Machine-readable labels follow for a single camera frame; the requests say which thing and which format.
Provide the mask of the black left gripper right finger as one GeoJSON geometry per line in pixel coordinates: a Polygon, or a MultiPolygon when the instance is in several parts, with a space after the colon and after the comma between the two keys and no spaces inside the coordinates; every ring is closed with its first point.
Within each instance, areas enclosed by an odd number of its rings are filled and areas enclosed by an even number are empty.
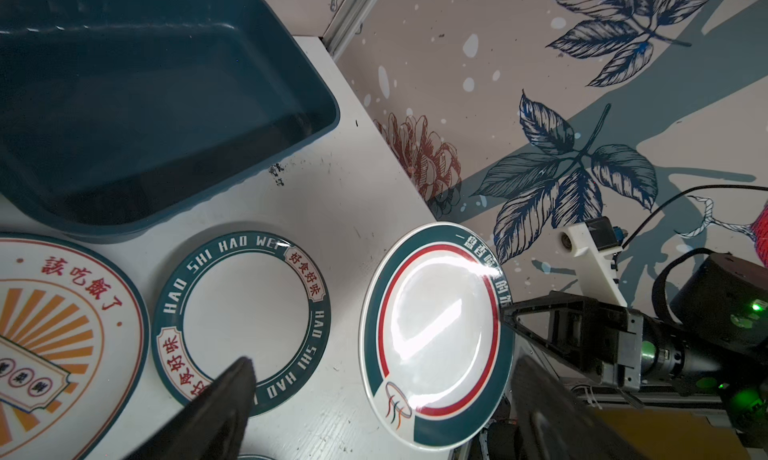
{"type": "Polygon", "coordinates": [[[516,362],[511,391],[528,459],[645,457],[529,357],[516,362]]]}

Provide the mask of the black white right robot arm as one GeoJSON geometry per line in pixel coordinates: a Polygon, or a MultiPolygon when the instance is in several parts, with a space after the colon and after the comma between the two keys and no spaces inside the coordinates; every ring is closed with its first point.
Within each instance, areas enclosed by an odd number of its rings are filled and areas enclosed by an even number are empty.
{"type": "Polygon", "coordinates": [[[664,383],[721,399],[731,424],[767,444],[767,269],[706,248],[673,299],[665,268],[655,314],[552,292],[503,309],[504,323],[588,379],[625,392],[664,383]]]}

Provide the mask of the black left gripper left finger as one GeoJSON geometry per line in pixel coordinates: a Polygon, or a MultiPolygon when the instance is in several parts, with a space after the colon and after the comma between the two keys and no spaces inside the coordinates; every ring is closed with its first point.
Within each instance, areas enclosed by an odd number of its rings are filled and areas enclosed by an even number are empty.
{"type": "Polygon", "coordinates": [[[236,459],[255,391],[252,360],[240,357],[128,457],[236,459]]]}

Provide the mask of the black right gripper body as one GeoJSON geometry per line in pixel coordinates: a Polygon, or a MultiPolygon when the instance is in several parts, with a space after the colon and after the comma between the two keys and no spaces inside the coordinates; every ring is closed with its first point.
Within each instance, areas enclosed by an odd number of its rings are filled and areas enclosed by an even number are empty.
{"type": "Polygon", "coordinates": [[[545,349],[605,386],[636,392],[641,385],[643,316],[593,298],[555,292],[542,298],[549,314],[545,349]]]}

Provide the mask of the green ring plate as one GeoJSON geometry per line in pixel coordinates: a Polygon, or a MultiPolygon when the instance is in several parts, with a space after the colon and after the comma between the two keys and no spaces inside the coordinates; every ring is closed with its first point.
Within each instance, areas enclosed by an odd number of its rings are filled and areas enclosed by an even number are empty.
{"type": "Polygon", "coordinates": [[[263,415],[310,380],[331,323],[329,287],[304,249],[270,232],[230,232],[197,246],[165,282],[152,321],[154,362],[186,405],[246,357],[256,379],[250,413],[263,415]]]}

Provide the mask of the green red rim plate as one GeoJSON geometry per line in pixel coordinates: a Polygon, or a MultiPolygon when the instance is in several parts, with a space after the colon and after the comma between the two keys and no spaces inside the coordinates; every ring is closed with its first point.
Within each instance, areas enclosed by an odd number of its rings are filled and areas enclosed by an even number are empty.
{"type": "Polygon", "coordinates": [[[361,311],[358,353],[369,405],[401,443],[447,451],[475,436],[506,390],[512,296],[489,246],[468,228],[423,225],[385,255],[361,311]]]}

